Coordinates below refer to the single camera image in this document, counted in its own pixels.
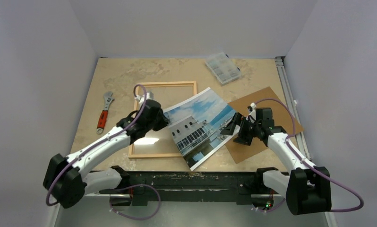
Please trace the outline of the clear acrylic glass sheet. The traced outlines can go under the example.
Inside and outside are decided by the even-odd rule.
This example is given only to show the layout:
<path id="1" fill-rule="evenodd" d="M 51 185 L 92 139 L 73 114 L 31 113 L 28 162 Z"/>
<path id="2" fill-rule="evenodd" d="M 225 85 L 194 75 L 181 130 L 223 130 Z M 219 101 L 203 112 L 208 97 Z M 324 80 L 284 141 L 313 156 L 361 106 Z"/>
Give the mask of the clear acrylic glass sheet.
<path id="1" fill-rule="evenodd" d="M 145 85 L 145 87 L 147 91 L 153 92 L 154 100 L 161 104 L 164 111 L 197 94 L 196 84 L 172 87 Z M 149 131 L 144 138 L 134 143 L 132 153 L 144 156 L 159 156 L 163 154 L 167 157 L 180 156 L 168 127 L 160 131 Z"/>

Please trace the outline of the building photo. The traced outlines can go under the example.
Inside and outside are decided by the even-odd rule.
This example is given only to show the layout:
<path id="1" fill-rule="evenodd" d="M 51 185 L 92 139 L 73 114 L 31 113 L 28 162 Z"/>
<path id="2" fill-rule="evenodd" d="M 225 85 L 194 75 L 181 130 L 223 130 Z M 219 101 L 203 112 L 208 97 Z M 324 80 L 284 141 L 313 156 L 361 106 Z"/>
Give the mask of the building photo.
<path id="1" fill-rule="evenodd" d="M 176 147 L 191 171 L 199 167 L 230 139 L 221 131 L 235 110 L 206 88 L 193 97 L 164 110 Z"/>

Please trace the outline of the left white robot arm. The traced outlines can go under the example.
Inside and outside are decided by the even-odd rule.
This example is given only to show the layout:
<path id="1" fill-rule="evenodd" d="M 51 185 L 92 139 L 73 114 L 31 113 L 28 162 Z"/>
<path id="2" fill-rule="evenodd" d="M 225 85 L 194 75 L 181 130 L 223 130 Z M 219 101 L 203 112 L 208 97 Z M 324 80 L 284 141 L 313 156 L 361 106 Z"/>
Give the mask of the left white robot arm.
<path id="1" fill-rule="evenodd" d="M 126 148 L 149 131 L 159 131 L 169 120 L 164 116 L 161 104 L 146 100 L 139 111 L 131 112 L 121 119 L 106 135 L 86 148 L 66 157 L 54 155 L 49 162 L 43 186 L 47 189 L 46 204 L 60 204 L 70 208 L 84 195 L 114 190 L 124 193 L 129 188 L 128 176 L 120 167 L 113 166 L 106 171 L 93 169 L 115 152 Z"/>

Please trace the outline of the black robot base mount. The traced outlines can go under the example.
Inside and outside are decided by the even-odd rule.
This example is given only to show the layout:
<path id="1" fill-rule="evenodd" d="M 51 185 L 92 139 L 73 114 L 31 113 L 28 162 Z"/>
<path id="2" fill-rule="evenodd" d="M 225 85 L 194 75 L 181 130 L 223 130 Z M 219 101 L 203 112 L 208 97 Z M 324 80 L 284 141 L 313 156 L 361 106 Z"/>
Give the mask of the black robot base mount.
<path id="1" fill-rule="evenodd" d="M 144 172 L 128 171 L 111 195 L 127 195 L 134 206 L 149 201 L 234 202 L 264 209 L 281 196 L 261 184 L 257 172 Z"/>

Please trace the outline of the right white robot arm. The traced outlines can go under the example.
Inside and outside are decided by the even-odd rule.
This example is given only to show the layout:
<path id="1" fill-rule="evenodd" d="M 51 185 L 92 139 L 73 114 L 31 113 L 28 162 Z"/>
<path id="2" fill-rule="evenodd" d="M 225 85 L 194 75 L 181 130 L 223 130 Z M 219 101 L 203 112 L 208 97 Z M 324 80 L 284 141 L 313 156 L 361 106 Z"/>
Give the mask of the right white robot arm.
<path id="1" fill-rule="evenodd" d="M 258 192 L 266 192 L 268 189 L 277 192 L 286 200 L 293 215 L 331 210 L 330 182 L 314 170 L 326 176 L 329 176 L 329 171 L 307 162 L 307 158 L 288 138 L 286 130 L 275 125 L 271 108 L 252 108 L 247 117 L 235 113 L 221 134 L 236 134 L 233 141 L 247 146 L 251 145 L 254 138 L 258 138 L 286 167 L 287 174 L 274 167 L 258 169 L 253 180 Z"/>

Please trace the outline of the brown hardboard backing board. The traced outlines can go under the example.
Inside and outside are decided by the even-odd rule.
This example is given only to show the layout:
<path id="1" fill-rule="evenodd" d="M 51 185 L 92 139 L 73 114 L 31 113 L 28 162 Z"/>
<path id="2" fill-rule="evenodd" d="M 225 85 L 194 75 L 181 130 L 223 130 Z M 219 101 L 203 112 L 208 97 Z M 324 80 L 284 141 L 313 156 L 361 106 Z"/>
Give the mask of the brown hardboard backing board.
<path id="1" fill-rule="evenodd" d="M 255 103 L 257 108 L 270 108 L 272 110 L 272 117 L 269 120 L 264 118 L 258 125 L 250 123 L 245 126 L 244 132 L 248 135 L 249 139 L 252 139 L 250 145 L 236 143 L 234 139 L 229 140 L 225 144 L 236 164 L 266 150 L 268 136 L 273 129 L 279 126 L 289 135 L 292 135 L 293 132 L 299 134 L 304 131 L 298 120 L 295 120 L 295 126 L 293 126 L 289 112 L 276 101 L 278 99 L 277 94 L 272 88 L 266 87 L 229 102 L 229 105 L 244 117 L 249 115 L 248 107 L 251 103 Z"/>

